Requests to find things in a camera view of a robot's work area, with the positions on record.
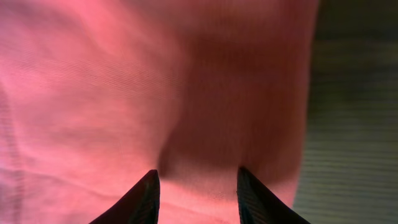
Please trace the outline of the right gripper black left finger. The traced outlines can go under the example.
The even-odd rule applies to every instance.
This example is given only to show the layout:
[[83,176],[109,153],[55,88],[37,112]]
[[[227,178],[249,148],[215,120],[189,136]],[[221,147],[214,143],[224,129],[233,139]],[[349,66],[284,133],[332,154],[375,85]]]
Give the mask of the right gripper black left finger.
[[153,169],[90,224],[157,224],[159,208],[160,180]]

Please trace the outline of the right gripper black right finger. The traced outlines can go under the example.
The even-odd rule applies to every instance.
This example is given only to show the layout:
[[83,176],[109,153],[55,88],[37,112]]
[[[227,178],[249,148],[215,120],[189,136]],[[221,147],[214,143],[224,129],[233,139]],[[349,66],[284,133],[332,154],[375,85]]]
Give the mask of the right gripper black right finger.
[[245,167],[238,170],[237,196],[240,224],[310,224]]

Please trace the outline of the red printed t-shirt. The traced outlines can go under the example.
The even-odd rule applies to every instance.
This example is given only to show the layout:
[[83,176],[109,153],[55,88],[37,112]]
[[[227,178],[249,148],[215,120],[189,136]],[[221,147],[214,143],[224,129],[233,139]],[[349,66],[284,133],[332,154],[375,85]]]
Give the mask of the red printed t-shirt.
[[161,223],[298,186],[319,2],[2,1],[1,222],[88,223],[147,171]]

